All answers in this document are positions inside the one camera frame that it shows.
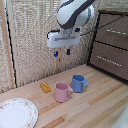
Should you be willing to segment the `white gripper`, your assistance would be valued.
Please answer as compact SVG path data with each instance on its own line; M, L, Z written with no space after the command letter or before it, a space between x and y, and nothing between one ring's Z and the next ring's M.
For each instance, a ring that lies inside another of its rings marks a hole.
M50 48L57 48L63 46L76 45L80 42L80 33L74 32L73 34L62 34L60 30L50 31L47 34L47 46ZM71 49L67 49L67 55L71 54ZM58 56L58 51L54 51L54 56Z

